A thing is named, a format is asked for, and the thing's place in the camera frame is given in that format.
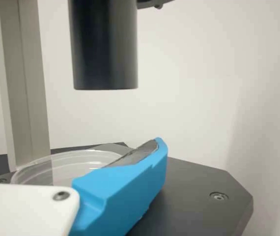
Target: white pillar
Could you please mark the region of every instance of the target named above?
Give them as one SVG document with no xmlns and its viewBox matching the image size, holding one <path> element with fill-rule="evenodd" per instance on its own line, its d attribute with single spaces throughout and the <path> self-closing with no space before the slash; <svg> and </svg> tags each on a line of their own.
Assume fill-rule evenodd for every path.
<svg viewBox="0 0 280 236">
<path fill-rule="evenodd" d="M 0 94 L 14 171 L 50 154 L 37 0 L 0 0 Z"/>
</svg>

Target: petri dish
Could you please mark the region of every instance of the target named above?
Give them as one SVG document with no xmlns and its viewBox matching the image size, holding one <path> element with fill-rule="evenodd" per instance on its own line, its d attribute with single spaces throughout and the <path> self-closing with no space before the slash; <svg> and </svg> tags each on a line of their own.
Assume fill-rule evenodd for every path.
<svg viewBox="0 0 280 236">
<path fill-rule="evenodd" d="M 122 155 L 102 150 L 77 150 L 42 157 L 19 168 L 12 184 L 71 187 L 72 180 L 102 168 Z"/>
</svg>

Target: blue holder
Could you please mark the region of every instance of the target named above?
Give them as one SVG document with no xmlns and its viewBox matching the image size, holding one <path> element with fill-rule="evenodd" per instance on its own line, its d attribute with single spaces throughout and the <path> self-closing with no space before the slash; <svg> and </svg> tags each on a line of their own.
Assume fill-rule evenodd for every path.
<svg viewBox="0 0 280 236">
<path fill-rule="evenodd" d="M 141 219 L 162 189 L 168 148 L 157 149 L 136 164 L 108 166 L 73 180 L 80 208 L 70 236 L 123 236 Z"/>
</svg>

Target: white plastic plate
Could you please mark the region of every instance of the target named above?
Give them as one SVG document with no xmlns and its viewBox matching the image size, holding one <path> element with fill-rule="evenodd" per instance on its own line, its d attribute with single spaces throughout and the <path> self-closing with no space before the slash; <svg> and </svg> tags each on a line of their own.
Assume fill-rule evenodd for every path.
<svg viewBox="0 0 280 236">
<path fill-rule="evenodd" d="M 69 187 L 0 184 L 0 236 L 68 235 L 79 200 Z"/>
</svg>

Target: black base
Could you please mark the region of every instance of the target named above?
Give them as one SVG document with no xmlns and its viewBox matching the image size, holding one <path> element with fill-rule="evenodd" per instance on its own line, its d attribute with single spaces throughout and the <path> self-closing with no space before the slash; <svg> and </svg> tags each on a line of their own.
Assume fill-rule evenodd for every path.
<svg viewBox="0 0 280 236">
<path fill-rule="evenodd" d="M 0 182 L 12 175 L 0 176 Z M 228 172 L 169 158 L 165 186 L 128 235 L 241 236 L 252 212 L 252 196 Z"/>
</svg>

